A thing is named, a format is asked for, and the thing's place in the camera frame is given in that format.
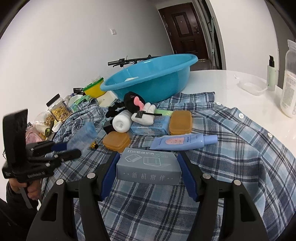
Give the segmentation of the person's left hand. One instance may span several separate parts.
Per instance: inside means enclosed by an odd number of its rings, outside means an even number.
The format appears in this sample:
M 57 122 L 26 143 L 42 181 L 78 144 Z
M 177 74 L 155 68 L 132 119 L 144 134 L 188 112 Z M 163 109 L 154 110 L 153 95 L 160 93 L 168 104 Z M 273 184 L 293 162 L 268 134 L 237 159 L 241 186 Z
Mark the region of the person's left hand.
M 32 181 L 27 185 L 27 183 L 19 183 L 15 178 L 10 178 L 9 184 L 15 193 L 19 193 L 21 188 L 27 189 L 28 197 L 32 200 L 38 200 L 41 196 L 41 180 Z

